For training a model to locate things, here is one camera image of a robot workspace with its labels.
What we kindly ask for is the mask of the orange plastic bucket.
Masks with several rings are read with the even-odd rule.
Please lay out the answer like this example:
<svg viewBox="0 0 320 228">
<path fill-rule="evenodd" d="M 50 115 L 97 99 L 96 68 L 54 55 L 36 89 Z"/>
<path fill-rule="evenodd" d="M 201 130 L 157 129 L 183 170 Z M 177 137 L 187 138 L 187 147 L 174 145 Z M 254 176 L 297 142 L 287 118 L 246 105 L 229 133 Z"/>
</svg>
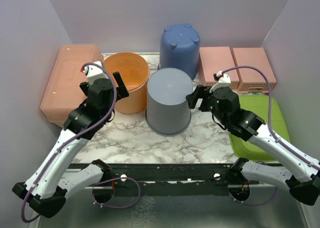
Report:
<svg viewBox="0 0 320 228">
<path fill-rule="evenodd" d="M 129 97 L 116 102 L 116 111 L 122 114 L 143 111 L 147 105 L 147 82 L 150 77 L 146 60 L 136 53 L 121 52 L 109 56 L 103 64 L 109 73 L 120 73 L 129 93 Z"/>
</svg>

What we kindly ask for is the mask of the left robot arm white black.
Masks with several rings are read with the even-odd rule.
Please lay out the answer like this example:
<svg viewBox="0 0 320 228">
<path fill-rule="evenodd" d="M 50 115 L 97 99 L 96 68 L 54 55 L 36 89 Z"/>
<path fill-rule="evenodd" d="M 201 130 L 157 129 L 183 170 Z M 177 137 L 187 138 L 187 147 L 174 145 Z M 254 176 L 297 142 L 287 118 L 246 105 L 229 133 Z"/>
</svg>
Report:
<svg viewBox="0 0 320 228">
<path fill-rule="evenodd" d="M 111 167 L 100 159 L 70 178 L 63 174 L 77 153 L 106 123 L 112 121 L 115 103 L 129 96 L 119 72 L 106 75 L 100 71 L 93 81 L 80 88 L 86 99 L 73 110 L 64 123 L 58 140 L 37 171 L 25 182 L 16 183 L 12 192 L 38 216 L 52 218 L 75 193 L 93 184 L 106 185 Z"/>
</svg>

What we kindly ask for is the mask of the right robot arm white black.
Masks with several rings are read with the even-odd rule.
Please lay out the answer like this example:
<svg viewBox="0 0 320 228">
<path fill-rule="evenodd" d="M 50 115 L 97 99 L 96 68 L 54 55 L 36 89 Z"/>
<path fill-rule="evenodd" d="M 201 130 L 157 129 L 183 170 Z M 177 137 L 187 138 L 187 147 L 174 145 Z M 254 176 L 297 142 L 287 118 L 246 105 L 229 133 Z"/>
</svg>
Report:
<svg viewBox="0 0 320 228">
<path fill-rule="evenodd" d="M 239 158 L 229 171 L 234 183 L 259 181 L 289 191 L 293 198 L 305 205 L 316 203 L 320 195 L 318 160 L 276 135 L 260 116 L 242 109 L 238 95 L 229 87 L 211 92 L 208 87 L 197 86 L 186 96 L 190 109 L 195 107 L 198 99 L 202 100 L 199 110 L 210 112 L 213 121 L 223 130 L 261 148 L 282 165 L 272 167 Z"/>
</svg>

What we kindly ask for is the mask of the translucent pink storage box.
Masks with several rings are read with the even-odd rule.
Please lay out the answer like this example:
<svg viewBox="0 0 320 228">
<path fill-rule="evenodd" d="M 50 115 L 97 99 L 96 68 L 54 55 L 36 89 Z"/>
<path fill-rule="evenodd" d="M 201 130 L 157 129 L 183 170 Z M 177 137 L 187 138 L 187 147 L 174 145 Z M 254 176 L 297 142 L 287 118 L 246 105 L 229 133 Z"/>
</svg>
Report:
<svg viewBox="0 0 320 228">
<path fill-rule="evenodd" d="M 87 62 L 103 60 L 96 44 L 61 46 L 40 105 L 50 123 L 62 127 L 69 113 L 84 101 L 80 84 L 87 79 L 81 67 Z"/>
</svg>

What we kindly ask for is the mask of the green plastic tray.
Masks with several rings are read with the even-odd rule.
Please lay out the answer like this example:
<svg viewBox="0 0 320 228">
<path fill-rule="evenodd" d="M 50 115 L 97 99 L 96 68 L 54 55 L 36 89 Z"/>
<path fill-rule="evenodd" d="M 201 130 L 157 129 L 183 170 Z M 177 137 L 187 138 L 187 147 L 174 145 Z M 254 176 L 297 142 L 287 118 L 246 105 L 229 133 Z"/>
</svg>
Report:
<svg viewBox="0 0 320 228">
<path fill-rule="evenodd" d="M 266 95 L 241 95 L 239 102 L 242 109 L 252 111 L 265 121 L 268 121 L 269 97 Z M 275 99 L 272 99 L 271 106 L 271 126 L 276 133 L 282 136 L 287 141 L 290 141 L 290 136 L 287 130 L 282 112 Z M 229 134 L 230 143 L 235 155 L 239 158 L 246 158 L 252 161 L 274 162 L 275 159 L 263 151 L 261 148 L 243 141 L 232 134 Z"/>
</svg>

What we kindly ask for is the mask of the black metal base rail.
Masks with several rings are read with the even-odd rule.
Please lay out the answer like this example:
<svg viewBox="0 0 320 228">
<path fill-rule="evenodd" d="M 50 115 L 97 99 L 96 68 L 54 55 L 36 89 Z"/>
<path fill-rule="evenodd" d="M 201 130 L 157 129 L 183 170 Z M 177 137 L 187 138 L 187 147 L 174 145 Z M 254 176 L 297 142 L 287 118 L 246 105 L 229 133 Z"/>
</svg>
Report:
<svg viewBox="0 0 320 228">
<path fill-rule="evenodd" d="M 229 195 L 229 188 L 258 185 L 258 181 L 247 182 L 241 175 L 230 171 L 231 164 L 110 164 L 111 174 L 107 178 L 122 174 L 133 178 L 131 181 L 117 181 L 114 185 L 90 184 L 100 195 L 114 193 L 116 197 L 142 196 L 201 196 Z"/>
</svg>

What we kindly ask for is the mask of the light blue plastic bucket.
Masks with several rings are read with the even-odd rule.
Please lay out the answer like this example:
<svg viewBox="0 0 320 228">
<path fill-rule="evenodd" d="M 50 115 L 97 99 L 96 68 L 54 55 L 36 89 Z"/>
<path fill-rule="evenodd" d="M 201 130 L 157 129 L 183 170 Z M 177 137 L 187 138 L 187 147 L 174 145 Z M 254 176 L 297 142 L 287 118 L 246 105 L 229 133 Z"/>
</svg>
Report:
<svg viewBox="0 0 320 228">
<path fill-rule="evenodd" d="M 161 136 L 175 136 L 188 128 L 192 114 L 186 96 L 193 92 L 192 83 L 176 68 L 162 68 L 149 78 L 145 119 L 151 130 Z"/>
</svg>

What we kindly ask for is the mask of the pink perforated basket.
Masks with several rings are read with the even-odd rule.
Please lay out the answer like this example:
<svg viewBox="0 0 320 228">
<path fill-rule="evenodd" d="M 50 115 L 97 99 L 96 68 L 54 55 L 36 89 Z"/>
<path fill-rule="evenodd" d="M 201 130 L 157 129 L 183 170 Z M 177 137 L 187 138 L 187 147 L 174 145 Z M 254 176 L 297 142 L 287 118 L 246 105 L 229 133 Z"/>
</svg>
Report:
<svg viewBox="0 0 320 228">
<path fill-rule="evenodd" d="M 269 63 L 267 55 L 262 47 L 258 48 L 233 48 L 233 60 L 236 66 L 252 66 L 259 69 L 274 88 L 277 81 Z M 237 92 L 250 93 L 262 92 L 268 93 L 268 86 L 262 75 L 250 68 L 237 69 L 239 76 L 239 85 Z"/>
<path fill-rule="evenodd" d="M 213 86 L 217 82 L 214 74 L 235 67 L 232 52 L 228 46 L 201 47 L 199 50 L 197 71 L 201 85 Z"/>
</svg>

